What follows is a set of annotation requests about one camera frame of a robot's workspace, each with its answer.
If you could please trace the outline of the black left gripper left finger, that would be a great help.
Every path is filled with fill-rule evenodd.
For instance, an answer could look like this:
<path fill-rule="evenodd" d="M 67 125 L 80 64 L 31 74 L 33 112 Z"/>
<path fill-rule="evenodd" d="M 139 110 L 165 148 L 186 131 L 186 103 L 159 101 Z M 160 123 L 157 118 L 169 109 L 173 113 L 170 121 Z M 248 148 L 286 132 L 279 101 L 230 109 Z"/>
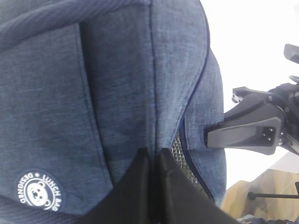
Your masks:
<path fill-rule="evenodd" d="M 150 224 L 148 150 L 137 151 L 125 175 L 78 224 Z"/>

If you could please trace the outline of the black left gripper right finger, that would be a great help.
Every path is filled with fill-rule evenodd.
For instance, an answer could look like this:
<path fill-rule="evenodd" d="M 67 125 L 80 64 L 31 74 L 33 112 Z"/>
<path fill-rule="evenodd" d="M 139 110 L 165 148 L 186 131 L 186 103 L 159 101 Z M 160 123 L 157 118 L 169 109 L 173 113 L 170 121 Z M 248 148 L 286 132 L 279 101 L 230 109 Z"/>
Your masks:
<path fill-rule="evenodd" d="M 195 187 L 164 148 L 157 157 L 157 213 L 161 224 L 236 224 Z"/>

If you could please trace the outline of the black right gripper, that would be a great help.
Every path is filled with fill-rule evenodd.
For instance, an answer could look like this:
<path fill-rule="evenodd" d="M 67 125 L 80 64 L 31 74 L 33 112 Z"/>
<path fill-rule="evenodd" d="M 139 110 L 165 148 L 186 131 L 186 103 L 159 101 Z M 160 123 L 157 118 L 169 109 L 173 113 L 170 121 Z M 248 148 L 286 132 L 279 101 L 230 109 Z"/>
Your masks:
<path fill-rule="evenodd" d="M 285 83 L 269 91 L 238 87 L 232 100 L 238 105 L 224 114 L 224 122 L 205 130 L 207 148 L 274 154 L 279 145 L 299 154 L 298 84 Z"/>

